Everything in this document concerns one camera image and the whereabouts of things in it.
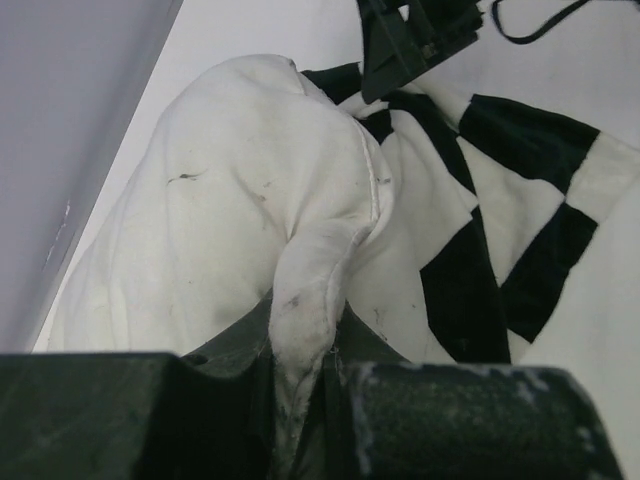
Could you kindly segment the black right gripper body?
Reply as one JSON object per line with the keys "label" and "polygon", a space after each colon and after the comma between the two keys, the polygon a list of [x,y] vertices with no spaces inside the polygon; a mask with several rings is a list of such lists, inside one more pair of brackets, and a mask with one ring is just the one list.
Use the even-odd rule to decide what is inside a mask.
{"label": "black right gripper body", "polygon": [[365,49],[403,55],[436,52],[482,26],[478,1],[358,1]]}

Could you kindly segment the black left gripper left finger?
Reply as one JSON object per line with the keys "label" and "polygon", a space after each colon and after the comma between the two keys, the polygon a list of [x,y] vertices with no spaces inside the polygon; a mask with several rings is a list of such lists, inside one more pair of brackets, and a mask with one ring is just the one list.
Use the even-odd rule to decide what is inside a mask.
{"label": "black left gripper left finger", "polygon": [[270,300],[191,353],[1,359],[5,479],[265,479]]}

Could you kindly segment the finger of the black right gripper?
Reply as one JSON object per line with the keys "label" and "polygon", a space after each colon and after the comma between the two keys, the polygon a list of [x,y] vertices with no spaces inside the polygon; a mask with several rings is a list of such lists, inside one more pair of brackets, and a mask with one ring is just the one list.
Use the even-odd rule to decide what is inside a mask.
{"label": "finger of the black right gripper", "polygon": [[364,101],[373,103],[419,76],[424,71],[425,58],[399,12],[364,12],[361,25],[361,91]]}

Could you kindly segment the black white checkered pillowcase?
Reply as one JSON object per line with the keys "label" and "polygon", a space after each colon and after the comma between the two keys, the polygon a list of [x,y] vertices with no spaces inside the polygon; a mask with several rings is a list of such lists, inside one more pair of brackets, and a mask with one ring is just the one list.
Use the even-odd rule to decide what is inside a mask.
{"label": "black white checkered pillowcase", "polygon": [[350,310],[414,362],[518,362],[638,179],[638,152],[571,117],[429,75],[372,104],[357,64],[308,78],[374,137],[390,168],[378,182],[395,191]]}

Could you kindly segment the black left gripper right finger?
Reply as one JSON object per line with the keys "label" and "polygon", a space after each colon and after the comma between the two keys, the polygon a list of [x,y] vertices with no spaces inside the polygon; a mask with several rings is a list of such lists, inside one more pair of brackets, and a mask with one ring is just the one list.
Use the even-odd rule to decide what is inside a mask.
{"label": "black left gripper right finger", "polygon": [[351,310],[325,356],[303,479],[619,479],[599,415],[567,372],[413,364]]}

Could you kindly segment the white pillow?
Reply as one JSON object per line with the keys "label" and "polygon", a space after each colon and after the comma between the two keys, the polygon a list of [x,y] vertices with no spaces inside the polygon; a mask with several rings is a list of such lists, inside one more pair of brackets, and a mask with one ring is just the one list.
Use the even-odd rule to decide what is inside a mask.
{"label": "white pillow", "polygon": [[52,317],[50,352],[186,354],[269,298],[272,475],[352,309],[406,358],[427,335],[384,108],[339,107],[288,58],[225,61],[162,114]]}

